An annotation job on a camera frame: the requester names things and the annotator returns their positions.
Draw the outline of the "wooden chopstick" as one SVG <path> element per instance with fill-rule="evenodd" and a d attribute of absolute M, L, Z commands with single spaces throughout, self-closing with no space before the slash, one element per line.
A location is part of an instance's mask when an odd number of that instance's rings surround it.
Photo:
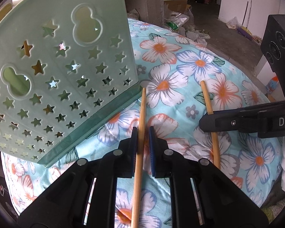
<path fill-rule="evenodd" d="M 214 127 L 214 121 L 211 120 L 211 115 L 214 114 L 213 108 L 211 105 L 210 95 L 206 86 L 206 82 L 202 80 L 200 82 L 202 93 L 204 96 L 205 106 L 207 110 L 206 118 L 204 118 L 204 121 L 202 124 L 204 125 L 206 131 L 210 132 L 210 128 Z M 213 151 L 213 164 L 220 169 L 220 148 L 219 148 L 219 140 L 218 140 L 218 134 L 217 132 L 211 132 L 211 139 L 212 139 L 212 151 Z"/>
<path fill-rule="evenodd" d="M 140 194 L 142 189 L 143 176 L 143 153 L 145 141 L 145 127 L 146 127 L 146 88 L 142 89 L 142 101 L 140 104 L 140 117 L 138 125 L 138 146 L 136 153 L 135 174 L 134 174 L 134 189 L 133 189 L 133 203 L 132 203 L 132 217 L 131 227 L 139 227 L 140 215 Z"/>

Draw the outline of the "floral blue cloth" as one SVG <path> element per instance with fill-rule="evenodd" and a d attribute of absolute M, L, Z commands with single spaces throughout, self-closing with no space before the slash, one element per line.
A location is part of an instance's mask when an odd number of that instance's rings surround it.
<path fill-rule="evenodd" d="M 201 80 L 214 110 L 267 102 L 241 70 L 204 46 L 134 19 L 129 28 L 138 78 L 147 90 L 148 125 L 184 157 L 213 158 L 211 135 L 198 126 L 206 111 Z M 2 154 L 12 213 L 21 214 L 75 160 L 95 160 L 115 149 L 138 125 L 139 108 L 139 101 L 131 104 L 50 168 Z M 235 131 L 221 132 L 218 139 L 222 172 L 257 206 L 265 205 L 281 172 L 279 140 Z"/>

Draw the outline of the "mint green utensil basket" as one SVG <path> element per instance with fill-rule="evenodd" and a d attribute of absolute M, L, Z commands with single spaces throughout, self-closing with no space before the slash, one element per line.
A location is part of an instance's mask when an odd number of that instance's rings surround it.
<path fill-rule="evenodd" d="M 124 0 L 22 0 L 0 22 L 0 151 L 50 166 L 141 93 Z"/>

